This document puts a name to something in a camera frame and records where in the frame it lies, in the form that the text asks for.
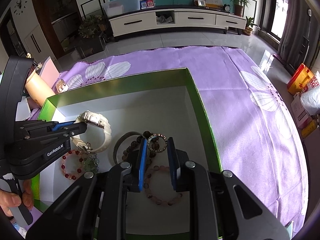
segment red and pink beaded bracelet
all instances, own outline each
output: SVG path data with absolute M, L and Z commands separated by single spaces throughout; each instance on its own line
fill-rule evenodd
M 178 195 L 176 197 L 174 197 L 171 200 L 161 200 L 159 198 L 157 198 L 155 195 L 153 195 L 153 193 L 151 192 L 150 188 L 149 188 L 149 184 L 150 184 L 150 178 L 152 177 L 152 174 L 156 171 L 165 171 L 165 172 L 170 172 L 170 168 L 169 167 L 165 167 L 163 165 L 159 166 L 154 166 L 152 169 L 148 169 L 146 172 L 146 176 L 144 179 L 144 192 L 146 193 L 147 198 L 151 199 L 154 203 L 156 203 L 157 205 L 163 205 L 163 206 L 172 206 L 174 204 L 177 204 L 181 201 L 182 198 L 182 193 L 178 193 Z
M 67 172 L 66 166 L 65 166 L 65 160 L 66 160 L 67 156 L 72 155 L 72 154 L 79 156 L 79 166 L 78 166 L 76 172 L 74 172 L 74 173 Z M 86 152 L 83 150 L 70 150 L 65 155 L 62 156 L 61 169 L 62 169 L 62 173 L 64 174 L 64 176 L 67 179 L 76 180 L 81 176 L 81 173 L 83 172 L 83 163 L 82 162 L 84 161 L 84 159 L 83 159 L 84 154 L 86 154 Z

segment black cabinet handle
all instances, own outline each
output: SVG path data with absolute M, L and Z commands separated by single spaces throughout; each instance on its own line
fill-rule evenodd
M 230 21 L 226 21 L 227 23 L 233 23 L 233 24 L 238 24 L 238 23 L 235 23 L 235 22 L 230 22 Z
M 41 49 L 40 49 L 40 47 L 39 47 L 39 45 L 38 45 L 38 43 L 37 43 L 37 41 L 36 41 L 36 38 L 34 37 L 33 34 L 31 35 L 31 39 L 32 39 L 32 41 L 33 41 L 33 44 L 36 46 L 37 51 L 40 53 L 40 52 L 41 52 Z
M 142 22 L 142 20 L 135 21 L 135 22 L 130 22 L 130 23 L 124 23 L 124 25 L 133 24 L 133 23 L 140 23 L 140 22 Z
M 200 17 L 188 17 L 188 19 L 204 20 L 204 18 L 200 18 Z

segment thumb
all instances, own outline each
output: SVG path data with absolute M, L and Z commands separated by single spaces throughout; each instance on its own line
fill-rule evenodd
M 18 195 L 0 190 L 0 205 L 7 207 L 18 207 L 21 204 L 21 199 Z

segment human hand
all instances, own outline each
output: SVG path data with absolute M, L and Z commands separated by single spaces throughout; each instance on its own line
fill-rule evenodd
M 31 179 L 25 180 L 23 182 L 23 187 L 25 192 L 22 194 L 22 202 L 28 210 L 31 211 L 34 205 L 33 193 L 31 190 Z M 0 190 L 0 206 L 6 216 L 12 217 L 9 207 L 18 207 L 20 205 L 21 199 L 18 195 Z

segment white watch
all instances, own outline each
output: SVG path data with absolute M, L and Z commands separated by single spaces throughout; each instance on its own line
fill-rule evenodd
M 92 149 L 90 143 L 86 143 L 80 139 L 80 135 L 70 137 L 72 142 L 77 147 L 83 148 L 89 153 L 100 153 L 109 147 L 111 142 L 111 128 L 107 118 L 105 118 L 102 114 L 97 114 L 88 110 L 77 117 L 75 123 L 78 122 L 86 122 L 94 126 L 98 126 L 99 128 L 102 128 L 104 133 L 104 142 L 97 149 Z

